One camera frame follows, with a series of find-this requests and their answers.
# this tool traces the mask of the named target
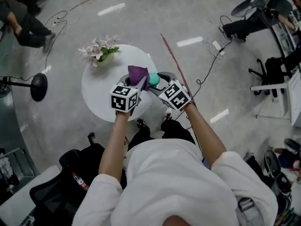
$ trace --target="black chair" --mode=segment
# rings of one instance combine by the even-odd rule
[[[272,85],[272,84],[281,84],[284,83],[284,76],[292,77],[292,70],[299,65],[301,62],[301,44],[299,43],[296,50],[292,52],[287,57],[281,58],[269,58],[265,63],[265,68],[260,59],[257,59],[257,62],[261,65],[261,72],[254,71],[249,69],[249,73],[254,73],[262,79],[261,85]],[[281,66],[285,65],[286,72],[281,70]],[[257,96],[261,93],[260,91],[255,91],[254,94]],[[277,97],[276,89],[272,89],[273,97]]]
[[[89,147],[82,151],[70,150],[61,156],[59,162],[63,169],[59,175],[30,190],[30,197],[36,204],[34,217],[37,225],[68,226],[72,224],[73,217],[87,192],[78,185],[71,173],[75,172],[88,186],[98,175],[104,148],[93,142],[94,137],[94,133],[89,134]],[[124,189],[126,185],[125,171],[122,170],[121,186]]]

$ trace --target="green leaf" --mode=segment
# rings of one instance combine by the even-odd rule
[[[109,51],[106,47],[102,47],[101,51],[103,52],[104,55],[109,53]]]
[[[103,55],[103,56],[102,56],[102,61],[103,61],[103,60],[106,60],[106,58],[107,58],[108,56],[109,56],[109,54]]]

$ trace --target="gray floor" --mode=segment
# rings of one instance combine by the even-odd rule
[[[47,0],[38,19],[45,23],[60,10],[69,10],[85,0]],[[81,76],[85,62],[77,51],[94,37],[118,34],[120,43],[139,47],[149,53],[158,71],[179,74],[160,34],[168,41],[191,91],[198,88],[197,79],[203,80],[214,56],[208,44],[194,43],[178,47],[177,42],[194,37],[210,39],[224,46],[228,41],[217,26],[220,16],[230,17],[231,10],[244,0],[91,0],[68,12],[71,24],[56,40],[48,57],[46,75],[48,93],[42,102],[34,102],[28,89],[13,88],[14,104],[19,125],[28,150],[37,168],[43,171],[58,164],[66,151],[82,149],[88,145],[87,135],[93,131],[96,141],[106,146],[112,123],[97,118],[86,106],[81,94]],[[108,7],[125,3],[125,7],[98,16]],[[47,27],[51,28],[53,20]],[[44,70],[45,55],[41,49],[21,48],[15,45],[10,51],[12,66],[18,64],[24,77]],[[248,73],[257,70],[256,58],[265,61],[280,55],[277,43],[269,30],[249,36],[246,44],[236,39],[225,50],[225,59],[216,60],[214,67],[195,96],[203,116],[210,120],[228,109],[229,115],[212,127],[229,150],[242,156],[246,151],[255,152],[260,160],[267,145],[283,146],[286,137],[298,138],[301,130],[282,120],[255,119],[256,107],[264,99],[249,90],[259,81]],[[156,134],[162,119],[164,106],[154,101],[143,116]],[[179,119],[185,126],[189,122],[184,115]],[[137,131],[130,123],[128,137]]]

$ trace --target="black pants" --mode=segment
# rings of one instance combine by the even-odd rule
[[[27,10],[31,15],[35,15],[39,12],[39,7],[36,0],[18,0],[27,6]]]
[[[21,46],[40,48],[44,46],[46,36],[51,34],[48,28],[29,13],[25,15],[20,26],[22,27],[21,34],[19,36],[15,34],[15,36]]]
[[[250,159],[246,161],[246,163],[253,169],[253,171],[259,176],[259,178],[263,183],[265,183],[265,185],[267,185],[269,188],[272,187],[275,180],[263,174],[262,169],[254,156],[250,157]]]
[[[161,129],[164,131],[163,139],[183,139],[186,141],[190,141],[195,144],[193,137],[190,132],[184,129],[178,121],[175,120],[167,120],[162,123]],[[143,126],[137,134],[133,137],[132,141],[128,145],[128,150],[132,149],[134,146],[149,140],[153,140],[151,138],[150,128]]]
[[[245,39],[249,34],[266,29],[267,27],[259,17],[258,12],[255,12],[246,20],[243,19],[231,24],[225,24],[222,28],[229,36],[237,34],[237,37],[240,39]]]

